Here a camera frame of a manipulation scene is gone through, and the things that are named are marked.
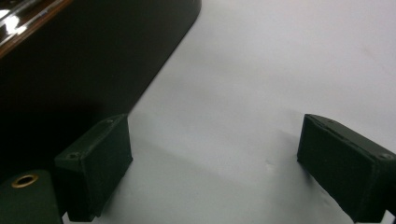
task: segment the white surface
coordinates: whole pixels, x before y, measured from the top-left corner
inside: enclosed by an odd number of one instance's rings
[[[296,161],[303,116],[396,150],[395,12],[204,0],[129,117],[134,162],[93,223],[352,223]]]

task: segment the dark green block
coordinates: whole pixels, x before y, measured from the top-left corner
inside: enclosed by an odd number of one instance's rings
[[[55,158],[72,221],[99,217],[133,160],[126,115],[104,119]]]
[[[50,173],[33,170],[0,186],[1,224],[61,224]]]
[[[298,162],[357,222],[380,222],[396,155],[331,119],[305,115]]]

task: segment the dark green panel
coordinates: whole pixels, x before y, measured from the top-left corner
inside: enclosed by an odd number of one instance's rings
[[[382,220],[395,154],[334,120],[305,115],[298,161],[354,221]]]
[[[0,60],[0,182],[131,111],[195,22],[200,0],[75,0]]]
[[[99,217],[132,162],[126,115],[100,121],[55,158],[72,221]]]
[[[33,170],[0,186],[1,224],[61,224],[50,173]]]

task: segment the brass grommet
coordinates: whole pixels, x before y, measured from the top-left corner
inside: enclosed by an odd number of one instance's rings
[[[22,189],[35,183],[38,179],[38,175],[23,175],[12,182],[11,186],[14,189]]]

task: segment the metal grommet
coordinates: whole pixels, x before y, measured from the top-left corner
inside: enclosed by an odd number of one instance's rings
[[[35,183],[38,179],[38,175],[23,175],[12,182],[11,186],[14,189],[22,189]]]

